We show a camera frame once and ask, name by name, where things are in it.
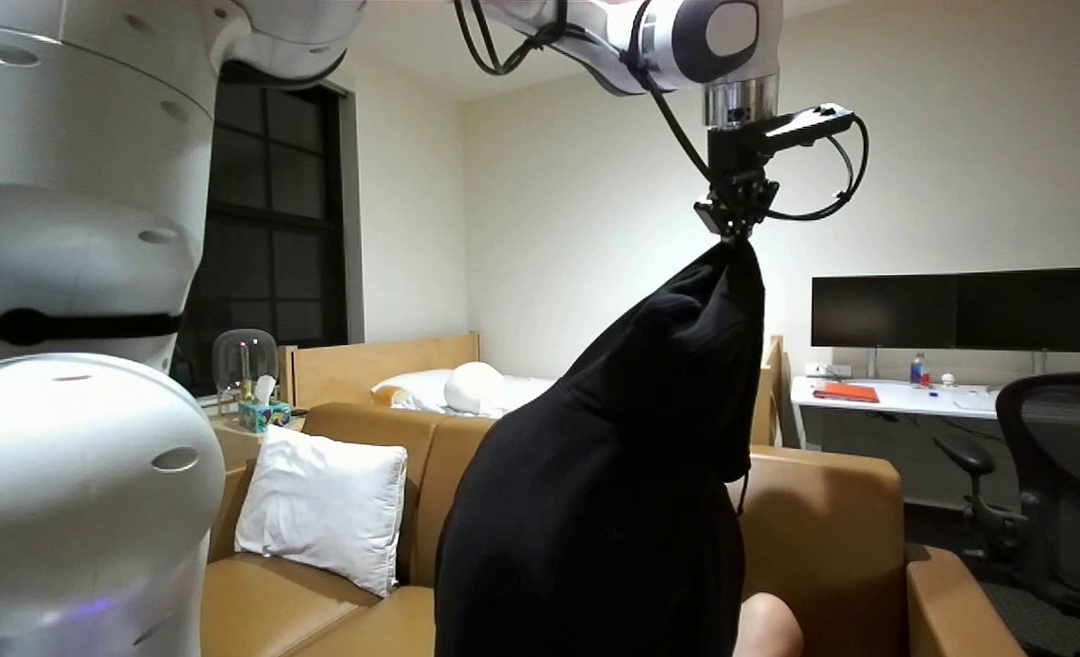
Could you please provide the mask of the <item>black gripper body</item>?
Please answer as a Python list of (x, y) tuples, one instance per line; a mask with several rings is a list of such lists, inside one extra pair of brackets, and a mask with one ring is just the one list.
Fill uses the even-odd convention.
[(776, 188), (766, 179), (775, 145), (766, 123), (734, 123), (709, 130), (709, 199), (700, 219), (761, 219)]

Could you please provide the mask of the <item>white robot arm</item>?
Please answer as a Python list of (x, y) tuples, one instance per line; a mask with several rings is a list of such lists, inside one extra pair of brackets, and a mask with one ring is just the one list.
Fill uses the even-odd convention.
[[(331, 72), (370, 0), (0, 0), (0, 657), (198, 657), (221, 452), (171, 379), (219, 72)], [(761, 279), (712, 249), (506, 412), (440, 533), (436, 657), (783, 657), (745, 586)]]

